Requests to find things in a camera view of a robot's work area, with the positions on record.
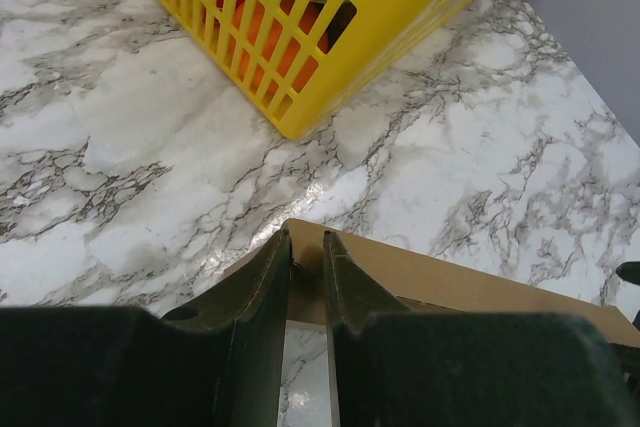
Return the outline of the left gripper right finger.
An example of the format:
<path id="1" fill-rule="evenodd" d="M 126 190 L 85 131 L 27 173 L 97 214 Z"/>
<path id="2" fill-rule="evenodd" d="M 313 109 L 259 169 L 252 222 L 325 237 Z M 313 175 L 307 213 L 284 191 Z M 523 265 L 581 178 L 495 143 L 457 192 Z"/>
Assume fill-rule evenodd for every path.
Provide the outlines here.
<path id="1" fill-rule="evenodd" d="M 323 237 L 336 426 L 635 426 L 635 348 L 556 313 L 419 313 Z"/>

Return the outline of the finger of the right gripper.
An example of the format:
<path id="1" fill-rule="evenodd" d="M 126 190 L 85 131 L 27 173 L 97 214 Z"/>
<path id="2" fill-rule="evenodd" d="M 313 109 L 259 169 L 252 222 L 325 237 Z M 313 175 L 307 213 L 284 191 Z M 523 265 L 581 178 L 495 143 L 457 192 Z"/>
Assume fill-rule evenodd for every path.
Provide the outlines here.
<path id="1" fill-rule="evenodd" d="M 616 269 L 616 274 L 624 282 L 633 284 L 635 286 L 639 286 L 640 285 L 640 262 L 639 261 L 624 262 Z"/>

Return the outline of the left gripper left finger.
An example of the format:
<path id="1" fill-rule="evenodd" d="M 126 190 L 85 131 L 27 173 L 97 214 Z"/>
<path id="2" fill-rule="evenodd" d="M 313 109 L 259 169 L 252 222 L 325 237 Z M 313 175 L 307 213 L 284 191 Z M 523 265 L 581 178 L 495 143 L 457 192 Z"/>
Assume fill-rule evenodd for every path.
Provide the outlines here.
<path id="1" fill-rule="evenodd" d="M 5 426 L 273 426 L 291 238 L 156 316 L 138 307 L 1 312 Z"/>

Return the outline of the brown cardboard box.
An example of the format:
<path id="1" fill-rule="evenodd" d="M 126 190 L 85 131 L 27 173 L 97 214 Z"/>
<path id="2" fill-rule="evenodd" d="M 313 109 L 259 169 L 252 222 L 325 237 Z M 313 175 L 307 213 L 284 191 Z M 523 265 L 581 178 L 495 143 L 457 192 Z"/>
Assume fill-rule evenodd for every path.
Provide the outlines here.
<path id="1" fill-rule="evenodd" d="M 516 281 L 366 239 L 327 226 L 288 219 L 291 274 L 287 317 L 298 324 L 325 324 L 324 240 L 335 236 L 365 274 L 419 314 L 446 319 L 487 319 L 485 330 L 505 329 L 511 336 L 558 341 L 562 331 L 594 332 L 629 347 L 639 332 L 615 307 L 531 287 Z"/>

